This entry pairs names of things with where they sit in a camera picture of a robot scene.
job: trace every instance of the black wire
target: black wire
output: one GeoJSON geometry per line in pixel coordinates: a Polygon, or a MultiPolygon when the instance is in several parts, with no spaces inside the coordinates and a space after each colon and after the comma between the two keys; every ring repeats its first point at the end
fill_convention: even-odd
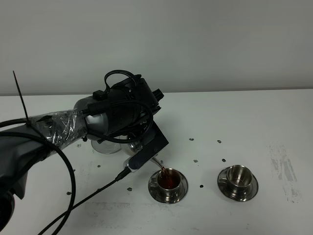
{"type": "Polygon", "coordinates": [[[5,127],[5,126],[14,125],[14,124],[22,124],[22,123],[26,123],[26,122],[27,121],[24,118],[13,119],[13,120],[9,120],[9,121],[3,121],[3,122],[0,122],[0,128],[5,127]]]}
{"type": "MultiPolygon", "coordinates": [[[[100,193],[101,191],[105,190],[106,188],[110,187],[111,185],[113,185],[115,182],[117,182],[117,180],[113,180],[112,182],[108,183],[107,185],[105,185],[104,187],[98,189],[96,192],[94,192],[93,194],[89,195],[88,197],[86,197],[85,199],[83,199],[82,201],[80,201],[79,203],[77,203],[75,206],[73,206],[72,210],[75,209],[76,207],[80,206],[81,204],[83,204],[84,202],[86,202],[87,200],[91,199],[93,196],[97,195],[98,193],[100,193]]],[[[61,219],[66,212],[64,212],[63,214],[61,214],[60,216],[58,216],[57,218],[55,218],[50,224],[48,224],[38,235],[42,235],[44,234],[45,231],[47,231],[52,225],[54,225],[59,219],[61,219]]]]}
{"type": "Polygon", "coordinates": [[[23,97],[22,97],[22,93],[21,93],[21,90],[20,90],[20,87],[19,87],[19,84],[18,84],[18,81],[17,81],[17,79],[16,79],[16,76],[15,76],[15,72],[14,72],[14,71],[13,71],[13,74],[14,74],[14,79],[15,79],[16,87],[17,87],[17,89],[18,89],[19,96],[20,96],[20,98],[21,98],[21,102],[22,102],[22,105],[23,105],[23,108],[24,108],[26,120],[27,120],[27,122],[29,122],[29,118],[28,118],[27,111],[26,111],[26,106],[25,106],[25,103],[24,103],[24,100],[23,100],[23,97]]]}
{"type": "Polygon", "coordinates": [[[144,107],[146,109],[146,111],[148,112],[148,115],[149,115],[148,126],[147,126],[146,130],[144,131],[144,133],[142,133],[142,135],[140,135],[134,139],[131,139],[131,140],[120,140],[120,139],[116,139],[116,138],[113,138],[110,136],[105,136],[105,135],[98,133],[96,131],[93,131],[93,130],[89,130],[88,134],[96,136],[96,137],[101,138],[101,139],[106,140],[106,141],[114,142],[114,143],[132,143],[132,142],[135,142],[135,141],[142,139],[149,132],[149,130],[151,129],[151,127],[153,125],[153,113],[152,113],[150,107],[147,104],[145,104],[144,102],[141,102],[139,100],[117,101],[117,102],[112,103],[111,107],[120,106],[120,105],[124,105],[124,104],[140,105],[140,106],[144,107]]]}
{"type": "Polygon", "coordinates": [[[108,73],[104,76],[104,83],[106,84],[106,90],[104,91],[105,93],[108,94],[108,93],[110,92],[110,87],[109,87],[109,85],[107,84],[107,79],[108,79],[108,77],[110,77],[110,76],[113,75],[113,74],[117,74],[117,73],[128,76],[129,78],[131,78],[131,79],[134,81],[135,86],[137,85],[137,84],[136,84],[136,79],[137,79],[137,78],[136,78],[136,76],[133,75],[131,72],[128,72],[128,71],[125,71],[125,70],[113,70],[113,71],[111,71],[111,72],[108,72],[108,73]]]}
{"type": "MultiPolygon", "coordinates": [[[[72,194],[71,194],[71,198],[70,198],[68,209],[67,209],[67,211],[64,214],[63,220],[61,221],[59,226],[56,228],[56,230],[52,233],[52,235],[56,235],[61,230],[61,228],[64,226],[65,222],[67,221],[67,219],[69,217],[69,214],[70,214],[70,212],[72,210],[72,207],[74,205],[74,201],[75,201],[75,195],[76,195],[75,175],[74,175],[74,171],[73,171],[73,168],[72,168],[69,160],[67,159],[65,154],[61,151],[61,149],[59,149],[57,146],[55,146],[51,142],[47,141],[46,139],[42,139],[42,138],[37,137],[35,135],[30,135],[30,134],[20,133],[20,132],[0,132],[0,136],[3,136],[3,137],[21,137],[21,138],[30,139],[30,140],[42,143],[44,145],[47,145],[49,148],[51,148],[54,151],[56,151],[60,155],[60,157],[63,159],[64,163],[66,164],[67,169],[69,171],[69,175],[70,175],[71,186],[72,186],[72,194]]],[[[11,187],[14,185],[14,182],[16,183],[25,174],[25,171],[27,170],[28,167],[29,168],[31,167],[30,165],[32,163],[27,163],[25,165],[25,167],[23,167],[22,170],[12,180],[10,180],[10,182],[5,187],[6,191],[10,190],[11,187]]]]}

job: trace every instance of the white wall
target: white wall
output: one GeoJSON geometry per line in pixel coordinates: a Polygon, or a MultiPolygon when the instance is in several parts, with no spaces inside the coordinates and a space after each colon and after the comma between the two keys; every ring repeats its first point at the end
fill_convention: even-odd
{"type": "Polygon", "coordinates": [[[0,1],[0,94],[12,70],[24,94],[72,94],[113,69],[163,91],[313,87],[313,1],[0,1]]]}

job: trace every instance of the black cable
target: black cable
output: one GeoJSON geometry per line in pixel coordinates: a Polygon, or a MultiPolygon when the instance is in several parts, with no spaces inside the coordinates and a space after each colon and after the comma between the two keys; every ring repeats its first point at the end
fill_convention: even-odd
{"type": "Polygon", "coordinates": [[[9,120],[9,121],[3,121],[3,122],[0,122],[0,128],[5,127],[5,126],[14,125],[14,124],[22,124],[22,123],[26,123],[26,119],[25,118],[19,118],[19,119],[13,119],[13,120],[9,120]]]}
{"type": "Polygon", "coordinates": [[[110,141],[110,142],[114,142],[114,143],[132,143],[132,142],[135,142],[135,141],[138,141],[140,139],[142,139],[148,132],[149,130],[151,129],[152,125],[153,125],[153,113],[150,109],[150,107],[145,104],[144,102],[141,102],[139,100],[123,100],[123,101],[117,101],[117,102],[113,102],[111,104],[111,107],[114,107],[114,106],[120,106],[120,105],[124,105],[124,104],[136,104],[136,105],[140,105],[142,107],[144,107],[146,109],[146,111],[148,112],[148,115],[149,115],[149,122],[148,122],[148,126],[146,128],[146,130],[144,131],[144,133],[142,133],[142,135],[134,138],[134,139],[131,139],[131,140],[120,140],[120,139],[116,139],[116,138],[113,138],[113,137],[110,137],[110,136],[105,136],[101,133],[98,133],[96,131],[93,131],[93,130],[89,130],[88,131],[88,134],[90,135],[93,135],[95,137],[98,137],[102,140],[106,140],[106,141],[110,141]]]}
{"type": "MultiPolygon", "coordinates": [[[[131,172],[131,170],[129,168],[124,169],[121,173],[118,174],[118,176],[116,177],[115,180],[111,181],[110,183],[108,183],[107,185],[105,185],[102,188],[99,188],[96,192],[94,192],[93,194],[89,195],[88,197],[86,197],[85,199],[81,200],[79,203],[77,203],[75,206],[73,206],[72,210],[75,209],[76,207],[80,206],[81,204],[83,204],[84,202],[88,201],[89,199],[91,199],[93,196],[97,195],[98,193],[102,192],[103,190],[105,190],[106,188],[110,187],[111,185],[113,185],[114,183],[116,183],[117,181],[123,179],[126,175],[128,175],[131,172]]],[[[58,217],[56,217],[50,224],[48,224],[38,235],[42,235],[44,234],[45,231],[47,231],[52,225],[54,225],[59,219],[61,219],[63,216],[65,215],[65,212],[61,215],[59,215],[58,217]]]]}
{"type": "MultiPolygon", "coordinates": [[[[90,198],[92,198],[94,195],[98,194],[99,192],[105,190],[106,188],[108,188],[109,186],[111,186],[112,184],[114,184],[116,182],[116,180],[113,180],[112,182],[108,183],[107,185],[105,185],[104,187],[98,189],[96,192],[94,192],[93,194],[89,195],[88,197],[86,197],[85,199],[83,199],[82,201],[80,201],[79,203],[77,203],[75,206],[73,206],[72,210],[75,209],[76,207],[80,206],[81,204],[83,204],[84,202],[86,202],[87,200],[89,200],[90,198]]],[[[38,233],[38,235],[42,235],[44,234],[52,225],[54,225],[59,219],[61,219],[66,212],[64,212],[63,214],[59,215],[58,217],[56,217],[50,224],[48,224],[40,233],[38,233]]]]}
{"type": "Polygon", "coordinates": [[[128,76],[129,78],[131,78],[133,81],[134,81],[134,84],[135,84],[135,86],[137,85],[136,84],[136,76],[135,75],[133,75],[131,72],[128,72],[128,71],[125,71],[125,70],[113,70],[113,71],[111,71],[111,72],[108,72],[105,76],[104,76],[104,83],[106,84],[106,89],[105,89],[105,93],[109,93],[110,92],[110,87],[109,87],[109,85],[107,84],[107,79],[108,79],[108,77],[110,77],[111,75],[113,75],[113,74],[117,74],[117,73],[119,73],[119,74],[123,74],[123,75],[126,75],[126,76],[128,76]]]}
{"type": "MultiPolygon", "coordinates": [[[[67,209],[67,211],[64,214],[63,220],[61,221],[59,226],[56,228],[56,230],[52,233],[52,235],[56,235],[61,230],[61,228],[64,226],[65,222],[67,221],[67,219],[69,217],[69,214],[70,214],[70,212],[72,210],[72,207],[74,205],[74,201],[75,201],[75,195],[76,195],[75,175],[74,175],[74,171],[73,171],[73,168],[72,168],[69,160],[67,159],[65,154],[62,152],[62,150],[59,149],[57,146],[55,146],[53,143],[47,141],[46,139],[42,139],[40,137],[37,137],[35,135],[30,135],[30,134],[20,133],[20,132],[0,132],[0,136],[3,136],[3,137],[26,138],[26,139],[30,139],[30,140],[39,142],[41,144],[47,145],[49,148],[51,148],[54,151],[56,151],[60,155],[60,157],[63,159],[64,163],[66,164],[67,169],[69,171],[69,175],[70,175],[70,180],[71,180],[71,185],[72,185],[72,194],[71,194],[71,198],[70,198],[68,209],[67,209]]],[[[29,168],[31,167],[31,166],[29,166],[30,164],[31,163],[29,163],[29,164],[27,163],[25,165],[25,167],[23,167],[22,170],[12,180],[9,181],[7,186],[4,188],[4,190],[6,190],[5,192],[10,190],[11,187],[13,186],[14,182],[16,183],[25,174],[24,171],[26,171],[28,167],[29,168]]]]}

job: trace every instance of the metal cup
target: metal cup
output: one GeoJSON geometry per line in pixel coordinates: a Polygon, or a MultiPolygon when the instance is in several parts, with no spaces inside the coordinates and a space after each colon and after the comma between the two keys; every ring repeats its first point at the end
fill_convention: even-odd
{"type": "Polygon", "coordinates": [[[148,183],[151,196],[159,202],[172,204],[179,202],[187,193],[188,183],[183,174],[172,168],[154,173],[148,183]]]}
{"type": "Polygon", "coordinates": [[[227,184],[232,194],[244,194],[252,181],[251,171],[243,165],[233,165],[227,172],[227,184]]]}
{"type": "Polygon", "coordinates": [[[168,168],[164,171],[161,171],[156,178],[156,183],[159,186],[160,192],[169,193],[179,189],[181,185],[181,176],[179,171],[168,168]]]}

